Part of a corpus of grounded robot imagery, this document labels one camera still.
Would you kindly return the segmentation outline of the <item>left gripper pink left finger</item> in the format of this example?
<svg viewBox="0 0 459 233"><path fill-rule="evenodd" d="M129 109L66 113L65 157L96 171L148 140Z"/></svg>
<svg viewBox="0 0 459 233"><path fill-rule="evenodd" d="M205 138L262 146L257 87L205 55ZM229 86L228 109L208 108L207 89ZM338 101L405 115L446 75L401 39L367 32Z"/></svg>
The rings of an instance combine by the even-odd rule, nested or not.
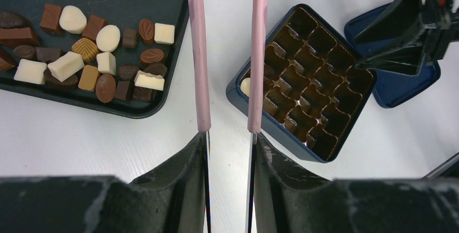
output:
<svg viewBox="0 0 459 233"><path fill-rule="evenodd" d="M204 0L188 4L196 136L131 183L114 176L3 177L1 232L202 232L211 227Z"/></svg>

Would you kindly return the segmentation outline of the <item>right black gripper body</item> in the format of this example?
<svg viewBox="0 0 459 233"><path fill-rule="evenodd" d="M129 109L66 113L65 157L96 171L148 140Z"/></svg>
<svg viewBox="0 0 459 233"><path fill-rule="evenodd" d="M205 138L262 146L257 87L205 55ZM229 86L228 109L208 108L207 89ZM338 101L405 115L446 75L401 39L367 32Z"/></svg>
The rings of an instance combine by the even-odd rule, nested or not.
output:
<svg viewBox="0 0 459 233"><path fill-rule="evenodd" d="M449 44L458 41L458 0L394 0L356 37L356 43L392 39L355 63L417 76L424 64L443 59Z"/></svg>

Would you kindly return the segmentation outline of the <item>left gripper pink right finger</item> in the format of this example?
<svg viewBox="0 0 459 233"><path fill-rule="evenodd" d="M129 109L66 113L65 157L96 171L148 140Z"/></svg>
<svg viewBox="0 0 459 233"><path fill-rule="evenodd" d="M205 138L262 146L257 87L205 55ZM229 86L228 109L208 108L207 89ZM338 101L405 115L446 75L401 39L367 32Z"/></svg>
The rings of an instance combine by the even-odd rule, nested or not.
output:
<svg viewBox="0 0 459 233"><path fill-rule="evenodd" d="M248 173L246 231L251 232L253 216L255 148L261 131L263 80L268 0L253 0L251 41L251 86L248 100L248 125L251 133L250 162Z"/></svg>

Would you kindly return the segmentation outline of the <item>blue chocolate box with insert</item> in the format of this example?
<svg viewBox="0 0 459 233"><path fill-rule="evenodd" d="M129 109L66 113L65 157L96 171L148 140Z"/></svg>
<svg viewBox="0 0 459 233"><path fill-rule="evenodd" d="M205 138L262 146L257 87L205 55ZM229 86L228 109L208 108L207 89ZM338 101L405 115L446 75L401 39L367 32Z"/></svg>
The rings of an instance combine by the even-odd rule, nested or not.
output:
<svg viewBox="0 0 459 233"><path fill-rule="evenodd" d="M302 160L334 161L377 81L358 57L310 6L293 6L266 39L262 129Z"/></svg>

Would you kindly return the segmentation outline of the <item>dark oval chocolate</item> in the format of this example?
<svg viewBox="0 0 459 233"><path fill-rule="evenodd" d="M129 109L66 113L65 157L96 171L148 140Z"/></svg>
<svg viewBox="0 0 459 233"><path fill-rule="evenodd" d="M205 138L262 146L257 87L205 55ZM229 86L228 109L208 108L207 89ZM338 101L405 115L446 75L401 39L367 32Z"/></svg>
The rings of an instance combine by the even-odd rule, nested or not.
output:
<svg viewBox="0 0 459 233"><path fill-rule="evenodd" d="M1 29L33 27L24 16L8 10L1 10Z"/></svg>

